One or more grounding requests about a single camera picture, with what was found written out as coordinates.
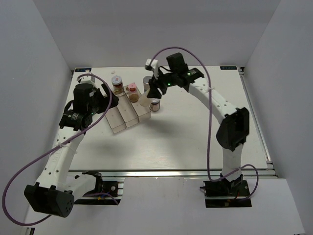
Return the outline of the yellow cap white bottle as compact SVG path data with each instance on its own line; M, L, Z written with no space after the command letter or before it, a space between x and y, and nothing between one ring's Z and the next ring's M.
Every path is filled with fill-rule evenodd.
M144 94L141 95L141 97L139 98L139 104L142 107L148 107L151 103L152 103L152 98L148 98L148 94L149 94L150 90L146 90Z

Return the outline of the pink cap spice bottle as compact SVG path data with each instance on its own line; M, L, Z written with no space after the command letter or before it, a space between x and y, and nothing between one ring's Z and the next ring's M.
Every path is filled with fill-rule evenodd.
M135 83L129 84L128 85L128 97L130 102L136 103L139 101L139 93L137 89L137 85Z

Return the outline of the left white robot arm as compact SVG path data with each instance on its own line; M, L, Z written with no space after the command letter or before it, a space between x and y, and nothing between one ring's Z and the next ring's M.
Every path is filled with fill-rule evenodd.
M49 154L47 164L34 185L27 185L24 195L35 212L67 217L75 201L91 193L103 191L102 175L87 170L66 183L67 174L76 150L91 126L95 114L105 114L118 105L118 97L104 84L103 95L92 83L80 83L73 90L62 114L54 144L56 150Z

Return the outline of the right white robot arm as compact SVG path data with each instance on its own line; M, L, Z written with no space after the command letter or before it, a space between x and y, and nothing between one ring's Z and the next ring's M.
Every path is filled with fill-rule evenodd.
M148 99L161 99L169 87L185 89L209 110L209 121L216 119L220 125L216 140L223 150L223 167L219 179L221 190L233 195L242 181L242 151L249 135L249 110L231 104L211 84L206 68L190 68L178 52L167 57L169 69L161 71L158 60L147 59L145 69L153 73L149 89L145 92Z

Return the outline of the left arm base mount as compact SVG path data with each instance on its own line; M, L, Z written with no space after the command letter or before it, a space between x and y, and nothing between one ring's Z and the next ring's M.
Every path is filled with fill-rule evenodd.
M100 172L87 170L66 184L65 192L74 196L75 205L118 205L122 189L121 181L103 180Z

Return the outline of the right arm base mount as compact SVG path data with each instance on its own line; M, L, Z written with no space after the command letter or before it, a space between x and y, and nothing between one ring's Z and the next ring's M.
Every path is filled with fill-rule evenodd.
M249 186L242 173L232 181L204 181L200 191L204 193L206 208L252 207Z

